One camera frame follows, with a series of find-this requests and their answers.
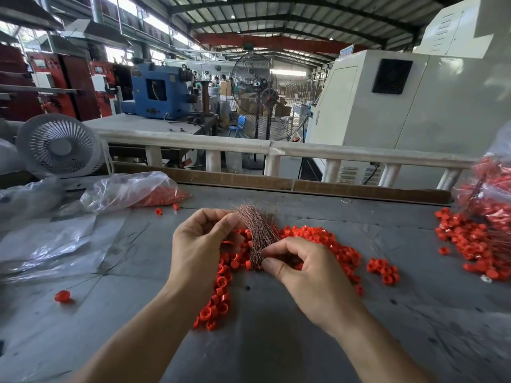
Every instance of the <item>clear plastic bag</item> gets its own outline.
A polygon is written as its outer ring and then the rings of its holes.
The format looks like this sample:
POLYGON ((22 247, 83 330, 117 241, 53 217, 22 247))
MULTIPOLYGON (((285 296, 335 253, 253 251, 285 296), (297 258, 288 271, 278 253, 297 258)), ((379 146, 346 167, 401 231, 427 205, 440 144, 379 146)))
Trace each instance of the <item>clear plastic bag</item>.
POLYGON ((64 187, 56 176, 0 190, 0 223, 40 218, 42 213, 60 203, 64 193, 64 187))
POLYGON ((492 251, 511 259, 511 122, 474 164, 472 176, 453 189, 453 197, 467 216, 486 222, 492 251))
POLYGON ((33 221, 0 243, 0 278, 18 282, 90 274, 98 270, 127 212, 85 215, 55 222, 33 221))
POLYGON ((162 206, 190 197, 163 172, 113 174, 99 180, 80 198, 86 212, 101 213, 127 207, 162 206))

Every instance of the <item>red crane beam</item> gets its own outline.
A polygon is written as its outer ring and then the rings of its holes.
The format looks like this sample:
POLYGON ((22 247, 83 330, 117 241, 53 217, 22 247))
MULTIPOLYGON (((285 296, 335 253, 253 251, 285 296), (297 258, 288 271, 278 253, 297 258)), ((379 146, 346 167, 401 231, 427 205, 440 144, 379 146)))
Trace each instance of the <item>red crane beam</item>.
MULTIPOLYGON (((195 34, 195 38, 202 44, 209 44, 212 46, 231 45, 243 47, 243 44, 248 43, 252 44, 254 47, 269 48, 272 51, 291 49, 294 51, 335 54, 339 54, 343 48, 351 45, 350 43, 344 43, 336 40, 301 40, 282 36, 240 35, 230 32, 224 34, 195 34)), ((367 49, 366 46, 355 44, 353 52, 363 51, 365 49, 367 49)))

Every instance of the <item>machine vent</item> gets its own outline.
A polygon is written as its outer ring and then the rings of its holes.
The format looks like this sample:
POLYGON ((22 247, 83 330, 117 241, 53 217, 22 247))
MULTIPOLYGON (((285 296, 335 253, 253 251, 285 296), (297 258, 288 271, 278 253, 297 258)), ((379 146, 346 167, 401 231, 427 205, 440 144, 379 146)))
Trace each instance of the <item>machine vent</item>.
POLYGON ((412 60, 381 59, 373 92, 401 95, 412 68, 412 60))
POLYGON ((436 29, 435 38, 433 40, 433 46, 430 52, 440 51, 440 47, 445 43, 445 38, 447 32, 449 32, 449 27, 452 24, 453 13, 448 14, 443 17, 441 23, 438 25, 436 29))

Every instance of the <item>right hand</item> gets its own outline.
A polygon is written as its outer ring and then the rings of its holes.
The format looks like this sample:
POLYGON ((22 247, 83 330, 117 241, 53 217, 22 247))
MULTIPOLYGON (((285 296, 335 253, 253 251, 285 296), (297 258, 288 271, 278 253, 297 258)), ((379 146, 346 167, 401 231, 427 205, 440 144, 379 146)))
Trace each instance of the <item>right hand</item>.
POLYGON ((346 324, 365 312, 335 256, 322 244, 303 238, 285 238, 262 251, 263 269, 290 292, 302 312, 314 324, 337 338, 346 324), (303 260, 302 270, 294 270, 272 256, 292 253, 303 260))

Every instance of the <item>metal fan guard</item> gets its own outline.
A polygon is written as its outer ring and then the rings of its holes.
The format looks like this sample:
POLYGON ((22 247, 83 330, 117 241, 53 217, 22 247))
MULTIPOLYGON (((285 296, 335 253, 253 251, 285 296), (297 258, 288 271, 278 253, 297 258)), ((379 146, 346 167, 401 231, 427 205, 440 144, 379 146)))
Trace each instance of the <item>metal fan guard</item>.
POLYGON ((63 114, 37 115, 18 130, 16 148, 29 171, 62 179, 86 176, 103 163, 101 140, 95 132, 63 114))

